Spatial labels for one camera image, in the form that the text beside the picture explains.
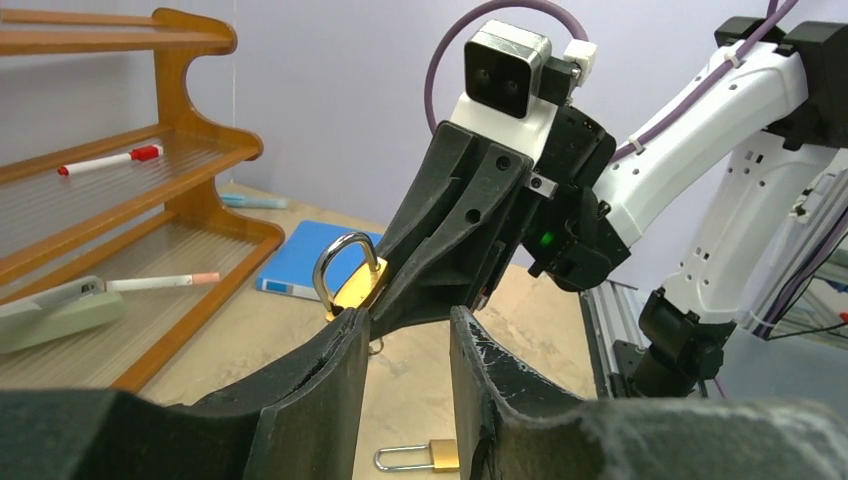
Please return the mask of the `light blue eraser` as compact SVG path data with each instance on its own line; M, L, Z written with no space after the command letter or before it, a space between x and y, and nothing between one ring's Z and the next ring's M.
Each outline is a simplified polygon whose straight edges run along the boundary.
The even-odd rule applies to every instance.
M288 206L288 201L285 199L262 198L242 194L221 194L220 200L224 205L231 208L283 210Z

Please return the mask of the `white pen on table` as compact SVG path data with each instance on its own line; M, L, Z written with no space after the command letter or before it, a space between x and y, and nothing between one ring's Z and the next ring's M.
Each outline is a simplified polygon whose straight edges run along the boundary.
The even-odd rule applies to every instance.
M130 292L214 284L219 282L220 278L221 276L219 272L201 272L181 275L109 280L105 282L105 287L107 291Z

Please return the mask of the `grey stapler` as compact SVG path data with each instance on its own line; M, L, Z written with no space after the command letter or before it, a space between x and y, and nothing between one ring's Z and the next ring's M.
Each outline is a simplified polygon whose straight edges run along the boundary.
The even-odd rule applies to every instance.
M90 275L1 306L1 352L20 351L121 318L126 302Z

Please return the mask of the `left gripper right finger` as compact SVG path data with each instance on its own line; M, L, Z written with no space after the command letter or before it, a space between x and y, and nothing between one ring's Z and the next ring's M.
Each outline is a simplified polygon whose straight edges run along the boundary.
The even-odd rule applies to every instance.
M450 312L464 479L843 479L847 425L806 401L585 400Z

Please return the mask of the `orange wooden shelf rack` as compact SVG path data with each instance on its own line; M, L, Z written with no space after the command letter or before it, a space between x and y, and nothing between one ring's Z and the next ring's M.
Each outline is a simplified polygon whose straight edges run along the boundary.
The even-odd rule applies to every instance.
M85 277L219 272L220 281L118 292L116 321L1 352L5 390L141 391L283 242L226 207L219 175L257 159L254 133L209 117L200 82L231 96L227 20L1 8L1 300ZM164 153L61 177L62 165L157 144Z

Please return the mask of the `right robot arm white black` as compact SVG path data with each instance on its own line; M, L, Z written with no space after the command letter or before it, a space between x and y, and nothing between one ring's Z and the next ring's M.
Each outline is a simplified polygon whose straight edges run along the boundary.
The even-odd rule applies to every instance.
M433 125L421 168L377 251L388 263L371 336L477 307L517 248L562 290L605 282L649 226L719 163L718 191L639 318L644 353L611 352L613 397L682 397L718 374L743 290L800 190L847 146L836 103L847 28L734 17L683 91L625 142L570 103L596 47L562 56L496 20L464 46L465 87Z

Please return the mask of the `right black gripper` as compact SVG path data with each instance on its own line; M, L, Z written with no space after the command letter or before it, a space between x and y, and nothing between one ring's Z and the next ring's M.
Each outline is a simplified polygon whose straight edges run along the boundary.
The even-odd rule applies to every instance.
M559 108L535 172L557 184L523 238L543 273L567 292L592 289L630 251L593 187L616 150L614 137L571 106ZM530 157L444 121L382 239L388 278L369 309L370 337L446 320L477 307L513 252L519 230L507 218L524 193Z

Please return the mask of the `white red marker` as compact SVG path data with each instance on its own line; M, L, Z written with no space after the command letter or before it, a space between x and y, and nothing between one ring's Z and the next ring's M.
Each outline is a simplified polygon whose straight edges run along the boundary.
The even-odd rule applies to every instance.
M163 146L150 144L115 155L62 165L57 168L57 174L61 177L69 177L132 162L146 162L160 157L163 153Z

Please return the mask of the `long shackle brass padlock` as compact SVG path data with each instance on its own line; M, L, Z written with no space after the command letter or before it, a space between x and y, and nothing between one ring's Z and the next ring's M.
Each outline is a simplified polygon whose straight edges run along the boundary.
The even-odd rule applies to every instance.
M454 473L460 470L455 439L431 439L423 444L383 447L374 453L373 465L383 473Z

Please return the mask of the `key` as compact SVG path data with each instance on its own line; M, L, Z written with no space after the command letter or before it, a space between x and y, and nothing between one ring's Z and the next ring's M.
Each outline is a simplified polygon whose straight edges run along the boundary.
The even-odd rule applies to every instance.
M384 349L385 342L383 338L379 338L378 340L369 344L369 355L375 356L382 352Z

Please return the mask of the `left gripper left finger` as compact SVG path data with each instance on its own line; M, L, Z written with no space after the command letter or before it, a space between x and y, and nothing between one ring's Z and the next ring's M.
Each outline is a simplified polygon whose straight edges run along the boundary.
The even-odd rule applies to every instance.
M5 479L349 479L367 370L368 314L191 405L114 389L1 395Z

